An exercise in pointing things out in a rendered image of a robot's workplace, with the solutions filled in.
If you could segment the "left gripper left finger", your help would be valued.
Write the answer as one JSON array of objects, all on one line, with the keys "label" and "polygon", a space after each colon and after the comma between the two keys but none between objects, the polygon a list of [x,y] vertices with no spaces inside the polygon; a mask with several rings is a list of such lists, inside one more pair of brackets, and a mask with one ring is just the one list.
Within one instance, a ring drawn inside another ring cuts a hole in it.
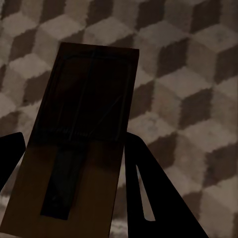
[{"label": "left gripper left finger", "polygon": [[0,191],[26,151],[21,132],[0,138]]}]

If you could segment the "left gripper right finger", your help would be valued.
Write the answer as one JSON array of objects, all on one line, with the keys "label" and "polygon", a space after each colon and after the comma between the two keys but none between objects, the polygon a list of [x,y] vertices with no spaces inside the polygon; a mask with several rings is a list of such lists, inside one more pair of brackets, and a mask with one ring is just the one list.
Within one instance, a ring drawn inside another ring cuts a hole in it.
[{"label": "left gripper right finger", "polygon": [[[208,238],[144,141],[124,134],[128,238]],[[156,221],[144,217],[139,168]]]}]

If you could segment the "mousetrap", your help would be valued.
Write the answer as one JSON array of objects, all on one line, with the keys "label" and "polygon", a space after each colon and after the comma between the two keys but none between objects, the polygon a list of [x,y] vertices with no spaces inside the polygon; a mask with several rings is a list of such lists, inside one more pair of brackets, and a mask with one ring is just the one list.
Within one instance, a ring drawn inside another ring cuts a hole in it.
[{"label": "mousetrap", "polygon": [[138,61],[60,44],[0,233],[109,238]]}]

